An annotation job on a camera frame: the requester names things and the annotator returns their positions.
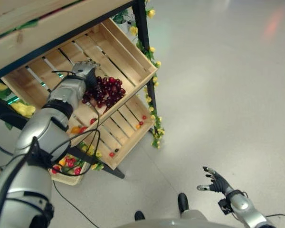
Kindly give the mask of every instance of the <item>flower garland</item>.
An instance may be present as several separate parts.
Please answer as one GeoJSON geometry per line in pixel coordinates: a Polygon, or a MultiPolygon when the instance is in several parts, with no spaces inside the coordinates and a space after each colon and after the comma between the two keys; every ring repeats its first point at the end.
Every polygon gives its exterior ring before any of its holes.
{"type": "MultiPolygon", "coordinates": [[[[146,9],[146,15],[149,18],[153,18],[155,15],[155,10],[153,8],[146,9]]],[[[136,36],[138,33],[138,28],[137,28],[135,22],[133,22],[132,26],[130,27],[130,33],[133,36],[136,36]]],[[[160,68],[162,63],[160,61],[155,61],[154,55],[153,55],[155,52],[154,47],[150,47],[149,50],[146,50],[140,40],[137,41],[136,46],[146,55],[146,57],[151,61],[151,63],[155,67],[160,68]]],[[[158,78],[157,78],[156,73],[153,75],[152,81],[154,83],[154,87],[157,87],[159,82],[158,82],[158,78]]],[[[162,125],[161,125],[162,124],[162,118],[157,115],[157,112],[153,107],[152,99],[151,99],[151,97],[149,97],[147,87],[145,87],[143,90],[145,92],[145,97],[146,97],[147,104],[149,106],[149,112],[151,114],[151,118],[154,119],[154,130],[152,131],[152,134],[153,134],[152,146],[159,149],[160,148],[160,139],[162,138],[163,135],[165,135],[165,130],[162,128],[162,125]]]]}

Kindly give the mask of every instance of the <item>shelf frame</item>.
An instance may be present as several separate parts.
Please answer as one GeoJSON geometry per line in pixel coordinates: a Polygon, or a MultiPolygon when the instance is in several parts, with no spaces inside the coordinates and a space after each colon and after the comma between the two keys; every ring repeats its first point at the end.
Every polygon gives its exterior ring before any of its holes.
{"type": "MultiPolygon", "coordinates": [[[[42,45],[41,47],[31,51],[30,53],[24,55],[23,57],[20,57],[19,59],[13,61],[12,63],[9,63],[8,65],[6,65],[5,67],[0,69],[0,78],[7,75],[8,73],[12,72],[13,70],[21,67],[22,65],[24,65],[25,63],[29,62],[30,60],[42,55],[43,53],[51,50],[52,48],[58,46],[59,44],[71,39],[72,37],[86,31],[87,29],[93,27],[94,25],[104,21],[107,18],[112,17],[113,15],[115,15],[116,13],[127,9],[128,7],[132,7],[133,8],[133,12],[135,15],[135,21],[136,21],[136,26],[138,28],[138,38],[140,39],[140,41],[142,42],[142,45],[144,46],[144,48],[146,50],[149,50],[150,45],[149,45],[149,36],[148,36],[148,26],[147,26],[147,19],[146,19],[146,11],[145,11],[145,5],[144,5],[144,0],[132,0],[132,1],[128,1],[127,3],[123,4],[120,7],[117,7],[105,14],[103,14],[102,16],[91,20],[90,22],[81,25],[80,27],[48,42],[45,45],[42,45]]],[[[154,91],[154,83],[153,80],[149,80],[147,83],[147,89],[148,89],[148,94],[152,99],[152,105],[155,109],[156,109],[156,100],[155,100],[155,91],[154,91]]],[[[3,111],[3,113],[8,113],[8,112],[12,112],[12,110],[10,109],[9,105],[7,105],[6,103],[0,102],[0,110],[3,111]]],[[[11,117],[3,117],[2,118],[4,121],[8,122],[9,124],[16,126],[19,129],[22,129],[23,126],[25,125],[25,121],[21,121],[21,123],[19,123],[19,119],[18,118],[11,118],[11,117]]],[[[81,156],[84,154],[83,152],[76,152],[77,156],[79,156],[78,153],[81,153],[81,156]]],[[[105,166],[104,169],[106,172],[109,172],[113,175],[115,175],[116,177],[119,178],[124,178],[124,174],[116,167],[115,170],[110,169],[110,167],[105,166]]]]}

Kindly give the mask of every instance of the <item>black metal frame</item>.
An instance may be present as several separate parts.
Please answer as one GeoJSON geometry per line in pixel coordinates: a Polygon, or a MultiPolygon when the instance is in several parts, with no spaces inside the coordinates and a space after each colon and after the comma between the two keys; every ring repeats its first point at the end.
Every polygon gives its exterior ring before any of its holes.
{"type": "MultiPolygon", "coordinates": [[[[148,37],[148,26],[147,26],[147,18],[146,18],[146,11],[145,11],[145,1],[144,0],[132,0],[129,1],[128,3],[58,37],[57,39],[39,47],[38,49],[28,53],[27,55],[21,57],[20,59],[14,61],[13,63],[10,63],[9,65],[5,66],[4,68],[0,69],[0,78],[2,76],[5,76],[6,74],[10,73],[11,71],[17,69],[18,67],[24,65],[26,62],[42,55],[43,53],[49,51],[50,49],[56,47],[57,45],[61,44],[62,42],[67,41],[68,39],[71,39],[72,37],[76,36],[77,34],[89,29],[90,27],[100,23],[101,21],[112,17],[116,13],[131,7],[133,8],[133,12],[135,15],[135,21],[136,21],[136,26],[138,28],[138,39],[142,42],[142,45],[146,50],[149,50],[149,37],[148,37]]],[[[156,110],[156,102],[155,102],[155,92],[154,92],[154,83],[152,80],[150,80],[147,83],[148,87],[148,94],[152,99],[152,105],[154,109],[156,110]]],[[[11,108],[4,102],[0,101],[0,114],[5,113],[5,112],[13,112],[11,108]]],[[[4,121],[8,122],[9,124],[22,129],[25,121],[19,122],[19,119],[17,118],[12,118],[12,117],[6,117],[3,119],[4,121]]],[[[82,153],[80,150],[71,149],[69,151],[70,154],[76,156],[76,157],[84,157],[84,160],[88,163],[92,163],[94,161],[91,160],[91,157],[89,156],[83,156],[84,153],[82,153]]],[[[110,167],[108,167],[106,164],[104,164],[104,170],[108,173],[113,174],[116,177],[119,178],[124,178],[124,174],[116,168],[115,170],[112,170],[110,167]]]]}

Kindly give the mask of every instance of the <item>yellow cherry tomato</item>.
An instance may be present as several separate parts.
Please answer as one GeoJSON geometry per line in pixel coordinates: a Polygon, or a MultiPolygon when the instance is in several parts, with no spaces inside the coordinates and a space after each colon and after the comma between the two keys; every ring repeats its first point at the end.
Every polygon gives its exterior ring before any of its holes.
{"type": "Polygon", "coordinates": [[[73,127],[72,130],[71,130],[71,133],[72,134],[78,134],[80,131],[80,127],[73,127]]]}

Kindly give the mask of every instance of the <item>robotic hand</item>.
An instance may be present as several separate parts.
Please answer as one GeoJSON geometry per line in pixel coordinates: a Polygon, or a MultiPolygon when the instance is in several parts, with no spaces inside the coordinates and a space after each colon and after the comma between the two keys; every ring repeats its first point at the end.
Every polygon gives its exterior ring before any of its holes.
{"type": "Polygon", "coordinates": [[[246,228],[275,228],[272,223],[262,215],[253,206],[252,201],[247,198],[240,190],[234,190],[229,183],[219,175],[215,170],[209,167],[203,167],[206,177],[211,178],[212,184],[199,185],[197,189],[200,191],[215,191],[223,193],[226,198],[218,202],[224,214],[235,213],[238,220],[244,224],[246,228]]]}

